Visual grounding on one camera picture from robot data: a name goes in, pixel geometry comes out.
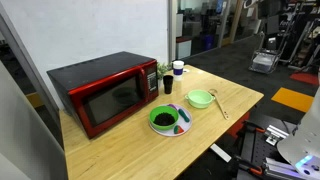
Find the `white plate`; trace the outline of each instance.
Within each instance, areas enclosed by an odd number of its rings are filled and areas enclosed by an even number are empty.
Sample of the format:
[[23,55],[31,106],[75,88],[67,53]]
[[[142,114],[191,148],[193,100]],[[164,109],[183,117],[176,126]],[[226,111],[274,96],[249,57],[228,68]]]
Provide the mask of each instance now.
[[150,125],[151,129],[153,129],[153,130],[154,130],[155,132],[157,132],[158,134],[161,134],[161,135],[163,135],[163,136],[180,136],[180,135],[186,133],[186,132],[190,129],[190,127],[191,127],[191,125],[192,125],[192,117],[191,117],[190,112],[189,112],[187,109],[185,109],[184,107],[180,106],[180,105],[177,105],[177,104],[173,104],[173,105],[174,105],[178,110],[179,110],[179,109],[182,109],[182,110],[184,111],[184,113],[187,115],[187,117],[190,119],[190,121],[189,121],[189,122],[185,122],[184,119],[183,119],[183,117],[179,114],[179,119],[178,119],[176,125],[179,125],[179,126],[184,130],[184,131],[183,131],[182,133],[180,133],[180,134],[174,134],[174,130],[173,130],[174,127],[173,127],[172,129],[170,129],[170,130],[167,130],[167,131],[157,130],[157,129],[155,129],[155,128],[152,127],[152,125],[150,124],[150,121],[149,121],[149,125]]

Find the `gray carpet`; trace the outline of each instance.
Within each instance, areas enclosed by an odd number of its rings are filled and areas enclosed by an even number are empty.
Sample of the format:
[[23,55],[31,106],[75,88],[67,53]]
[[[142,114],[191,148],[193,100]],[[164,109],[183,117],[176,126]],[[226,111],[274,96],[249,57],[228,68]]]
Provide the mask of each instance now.
[[259,37],[253,36],[184,61],[186,64],[263,93],[263,99],[253,111],[297,124],[304,113],[272,101],[272,96],[281,87],[314,96],[318,86],[290,79],[294,71],[282,64],[278,64],[277,69],[269,75],[248,70],[252,53],[259,43]]

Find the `cup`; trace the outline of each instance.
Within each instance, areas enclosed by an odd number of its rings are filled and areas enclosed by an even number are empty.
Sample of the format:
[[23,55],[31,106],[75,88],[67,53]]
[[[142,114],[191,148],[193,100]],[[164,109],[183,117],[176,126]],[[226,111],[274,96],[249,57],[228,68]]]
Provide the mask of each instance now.
[[173,62],[173,77],[175,81],[182,80],[182,73],[183,73],[183,61],[174,61]]
[[164,84],[164,93],[171,94],[172,84],[173,84],[173,76],[171,76],[171,75],[163,76],[163,84]]

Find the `paper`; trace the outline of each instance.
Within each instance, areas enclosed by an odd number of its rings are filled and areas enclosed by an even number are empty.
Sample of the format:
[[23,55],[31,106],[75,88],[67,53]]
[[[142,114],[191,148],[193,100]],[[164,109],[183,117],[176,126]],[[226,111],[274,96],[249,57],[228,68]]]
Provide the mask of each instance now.
[[253,10],[254,10],[254,8],[249,8],[249,9],[248,9],[247,17],[251,17],[251,16],[252,16]]

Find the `light green bowl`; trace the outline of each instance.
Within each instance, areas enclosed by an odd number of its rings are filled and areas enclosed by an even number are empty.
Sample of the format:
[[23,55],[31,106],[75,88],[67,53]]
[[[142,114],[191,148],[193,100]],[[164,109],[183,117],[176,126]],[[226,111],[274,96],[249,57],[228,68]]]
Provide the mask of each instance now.
[[[171,114],[174,118],[174,123],[169,126],[159,126],[159,125],[155,124],[154,120],[161,113]],[[172,129],[176,125],[178,119],[179,119],[178,111],[170,106],[158,106],[158,107],[154,108],[149,114],[149,121],[151,123],[151,126],[157,130],[160,130],[160,131],[167,131],[169,129]]]
[[185,98],[191,106],[200,109],[207,108],[215,100],[214,96],[204,90],[192,90]]

